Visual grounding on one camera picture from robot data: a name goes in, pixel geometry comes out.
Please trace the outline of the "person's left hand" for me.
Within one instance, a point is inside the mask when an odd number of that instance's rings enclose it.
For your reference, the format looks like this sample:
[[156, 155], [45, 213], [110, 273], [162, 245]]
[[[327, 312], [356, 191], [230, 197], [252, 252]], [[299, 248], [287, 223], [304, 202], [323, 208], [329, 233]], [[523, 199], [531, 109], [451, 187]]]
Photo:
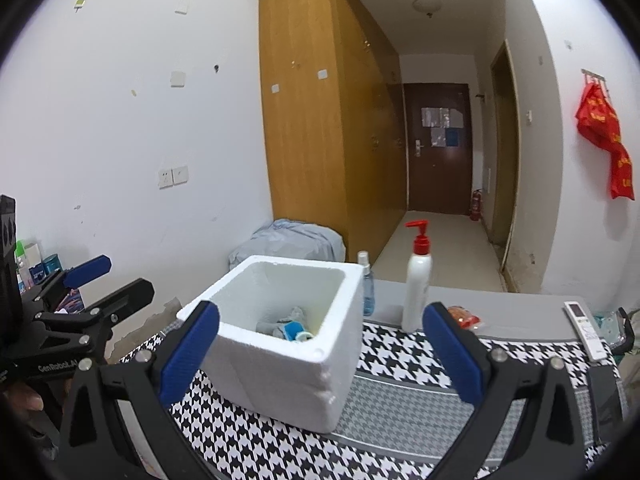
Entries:
[[43, 400], [34, 389], [25, 384], [14, 384], [2, 394], [20, 422], [30, 428], [38, 428], [37, 416], [43, 411]]

